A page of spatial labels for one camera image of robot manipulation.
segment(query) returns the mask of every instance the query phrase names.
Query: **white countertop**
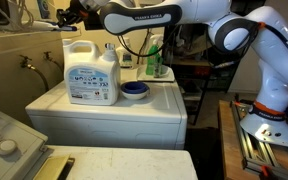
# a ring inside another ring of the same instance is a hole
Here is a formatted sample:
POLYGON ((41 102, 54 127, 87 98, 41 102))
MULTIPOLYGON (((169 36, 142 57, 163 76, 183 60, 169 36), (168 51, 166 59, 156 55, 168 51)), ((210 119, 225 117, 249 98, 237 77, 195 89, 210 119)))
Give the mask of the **white countertop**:
POLYGON ((49 146, 49 151, 46 155, 75 158, 67 179, 198 179, 190 154, 182 150, 49 146))

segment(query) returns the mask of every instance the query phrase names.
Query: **robotic arm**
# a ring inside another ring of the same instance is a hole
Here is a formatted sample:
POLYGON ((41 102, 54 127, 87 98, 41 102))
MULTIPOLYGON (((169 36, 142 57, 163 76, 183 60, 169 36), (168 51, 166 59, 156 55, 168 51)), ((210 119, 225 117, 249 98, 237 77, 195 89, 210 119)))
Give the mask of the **robotic arm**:
POLYGON ((230 0, 166 0, 144 8, 130 2, 71 0, 68 10, 58 11, 59 26, 78 23, 87 18, 85 14, 99 11, 99 21, 113 35, 203 23, 208 25, 211 42, 223 52, 251 46, 260 57, 262 86, 241 127, 260 141, 288 146, 284 115, 288 107, 288 25, 278 12, 263 6, 241 17, 230 12, 230 0))

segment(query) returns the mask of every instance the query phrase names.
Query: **laundry detergent jug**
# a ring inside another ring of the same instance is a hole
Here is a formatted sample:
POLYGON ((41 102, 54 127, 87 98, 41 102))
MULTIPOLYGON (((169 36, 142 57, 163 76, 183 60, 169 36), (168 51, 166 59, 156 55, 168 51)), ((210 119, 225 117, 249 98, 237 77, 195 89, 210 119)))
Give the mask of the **laundry detergent jug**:
POLYGON ((114 44, 105 44, 101 55, 91 41, 63 40, 64 81, 70 102, 73 104, 112 105, 120 87, 120 66, 114 44), (91 51, 76 52, 77 47, 91 51))

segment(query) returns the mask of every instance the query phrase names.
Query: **detergent label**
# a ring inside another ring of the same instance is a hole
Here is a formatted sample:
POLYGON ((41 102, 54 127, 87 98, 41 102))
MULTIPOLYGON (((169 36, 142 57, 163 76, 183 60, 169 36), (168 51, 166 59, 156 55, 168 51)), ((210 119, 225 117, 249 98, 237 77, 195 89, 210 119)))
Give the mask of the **detergent label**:
POLYGON ((90 68, 78 68, 69 72, 69 88, 72 98, 85 100, 109 100, 108 76, 90 68))

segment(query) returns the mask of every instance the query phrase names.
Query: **white container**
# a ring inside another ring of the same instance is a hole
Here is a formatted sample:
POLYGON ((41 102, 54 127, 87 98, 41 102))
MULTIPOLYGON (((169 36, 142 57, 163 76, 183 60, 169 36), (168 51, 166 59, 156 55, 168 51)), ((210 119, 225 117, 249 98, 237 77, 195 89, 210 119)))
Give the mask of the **white container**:
MULTIPOLYGON (((125 45, 131 49, 130 39, 128 37, 124 37, 125 45)), ((132 54, 127 51, 122 45, 120 45, 116 52, 118 54, 118 60, 120 63, 121 68, 132 68, 133 67, 133 60, 132 54)))
POLYGON ((63 40, 64 80, 69 100, 73 104, 112 105, 119 95, 120 67, 113 44, 106 44, 100 55, 91 41, 63 40), (90 52, 75 52, 77 47, 89 47, 90 52))

